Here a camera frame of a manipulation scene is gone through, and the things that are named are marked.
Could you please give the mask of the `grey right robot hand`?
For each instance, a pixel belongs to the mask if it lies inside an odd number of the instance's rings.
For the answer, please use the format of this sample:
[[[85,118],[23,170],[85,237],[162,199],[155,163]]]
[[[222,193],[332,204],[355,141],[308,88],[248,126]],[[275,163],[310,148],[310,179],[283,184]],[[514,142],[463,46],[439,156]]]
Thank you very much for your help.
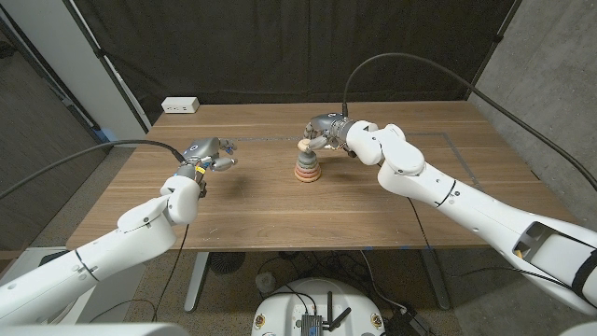
[[[305,126],[304,137],[309,140],[306,150],[345,147],[348,131],[353,125],[354,120],[337,113],[313,117]]]

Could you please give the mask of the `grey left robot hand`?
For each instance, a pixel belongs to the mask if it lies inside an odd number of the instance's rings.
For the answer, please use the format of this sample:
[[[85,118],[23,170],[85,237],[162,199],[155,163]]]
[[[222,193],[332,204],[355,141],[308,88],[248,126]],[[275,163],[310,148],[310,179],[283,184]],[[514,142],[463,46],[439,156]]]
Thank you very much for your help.
[[[238,163],[231,157],[237,149],[229,139],[210,137],[195,140],[182,154],[183,162],[176,175],[181,175],[199,183],[207,171],[226,171]]]

